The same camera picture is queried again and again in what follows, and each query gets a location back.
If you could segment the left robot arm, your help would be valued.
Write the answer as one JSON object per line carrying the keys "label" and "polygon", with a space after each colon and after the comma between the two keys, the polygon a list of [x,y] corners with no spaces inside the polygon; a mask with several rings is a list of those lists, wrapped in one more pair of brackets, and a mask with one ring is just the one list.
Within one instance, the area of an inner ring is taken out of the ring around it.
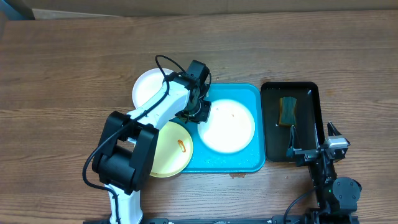
{"label": "left robot arm", "polygon": [[106,119],[97,148],[87,158],[86,185],[109,194],[111,214],[105,223],[142,223],[140,190],[149,177],[159,131],[171,119],[184,123],[208,120],[211,103],[209,68],[193,60],[187,69],[162,75],[161,89],[127,114],[113,111]]}

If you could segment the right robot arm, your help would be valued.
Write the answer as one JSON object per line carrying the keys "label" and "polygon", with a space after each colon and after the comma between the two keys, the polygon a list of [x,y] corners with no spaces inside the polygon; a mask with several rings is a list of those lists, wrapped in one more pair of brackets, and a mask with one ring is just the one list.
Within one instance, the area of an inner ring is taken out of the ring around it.
{"label": "right robot arm", "polygon": [[[307,166],[313,182],[313,189],[294,200],[286,209],[283,223],[358,223],[358,217],[352,216],[357,211],[362,186],[349,177],[338,177],[334,163],[345,158],[350,142],[335,128],[327,124],[328,137],[316,149],[299,148],[299,139],[295,126],[290,127],[287,156],[296,166]],[[300,217],[290,217],[288,213],[299,201],[315,194],[317,208],[308,208]]]}

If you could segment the yellow plate with stain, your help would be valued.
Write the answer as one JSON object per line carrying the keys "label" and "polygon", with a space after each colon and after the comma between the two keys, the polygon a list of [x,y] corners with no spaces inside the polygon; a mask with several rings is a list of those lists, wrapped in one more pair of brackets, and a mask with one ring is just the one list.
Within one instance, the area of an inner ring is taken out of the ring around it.
{"label": "yellow plate with stain", "polygon": [[166,178],[186,168],[193,155],[193,140],[180,124],[168,121],[159,131],[150,176]]}

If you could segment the green yellow sponge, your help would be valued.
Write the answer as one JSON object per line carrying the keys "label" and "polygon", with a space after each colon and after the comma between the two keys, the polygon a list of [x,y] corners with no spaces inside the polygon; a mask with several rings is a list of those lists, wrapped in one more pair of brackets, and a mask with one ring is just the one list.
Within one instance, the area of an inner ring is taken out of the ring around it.
{"label": "green yellow sponge", "polygon": [[279,121],[280,126],[296,125],[297,99],[292,96],[285,96],[279,99]]}

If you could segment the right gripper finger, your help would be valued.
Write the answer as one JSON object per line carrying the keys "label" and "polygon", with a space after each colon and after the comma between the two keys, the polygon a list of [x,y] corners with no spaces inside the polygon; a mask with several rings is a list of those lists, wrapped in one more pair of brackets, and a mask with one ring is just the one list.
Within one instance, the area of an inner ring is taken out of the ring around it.
{"label": "right gripper finger", "polygon": [[298,149],[299,148],[299,136],[294,125],[290,127],[290,139],[288,149]]}
{"label": "right gripper finger", "polygon": [[327,130],[329,136],[341,136],[341,133],[331,121],[327,123]]}

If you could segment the white plate with stain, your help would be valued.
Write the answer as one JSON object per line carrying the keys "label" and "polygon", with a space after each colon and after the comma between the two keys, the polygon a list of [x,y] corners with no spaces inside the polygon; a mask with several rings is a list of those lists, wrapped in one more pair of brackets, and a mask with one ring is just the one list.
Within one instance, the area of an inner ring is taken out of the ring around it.
{"label": "white plate with stain", "polygon": [[198,134],[210,149],[232,154],[242,151],[254,137],[255,122],[241,103],[222,99],[211,103],[208,121],[198,125]]}

